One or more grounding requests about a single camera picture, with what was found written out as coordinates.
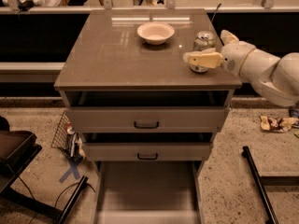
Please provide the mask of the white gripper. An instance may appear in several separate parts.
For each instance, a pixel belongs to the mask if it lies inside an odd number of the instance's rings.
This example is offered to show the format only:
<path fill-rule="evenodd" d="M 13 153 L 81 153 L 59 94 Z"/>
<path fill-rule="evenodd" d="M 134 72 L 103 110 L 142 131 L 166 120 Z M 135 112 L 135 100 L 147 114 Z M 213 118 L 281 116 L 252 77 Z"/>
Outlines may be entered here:
<path fill-rule="evenodd" d="M 224 46 L 221 53 L 215 48 L 201 51 L 185 52 L 183 61 L 192 66 L 205 68 L 222 68 L 235 77 L 239 76 L 240 69 L 249 53 L 256 49 L 250 43 L 239 41 L 238 37 L 227 30 L 221 31 L 221 41 Z"/>

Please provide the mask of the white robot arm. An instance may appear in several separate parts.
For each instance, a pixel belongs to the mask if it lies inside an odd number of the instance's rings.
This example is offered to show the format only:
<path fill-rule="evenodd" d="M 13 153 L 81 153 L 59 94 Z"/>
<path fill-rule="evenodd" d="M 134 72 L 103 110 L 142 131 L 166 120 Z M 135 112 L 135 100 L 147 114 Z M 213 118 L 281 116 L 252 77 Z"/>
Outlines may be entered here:
<path fill-rule="evenodd" d="M 186 52 L 183 61 L 194 71 L 221 67 L 248 82 L 263 98 L 274 105 L 291 107 L 299 102 L 299 53 L 282 58 L 240 41 L 227 30 L 221 31 L 223 47 Z"/>

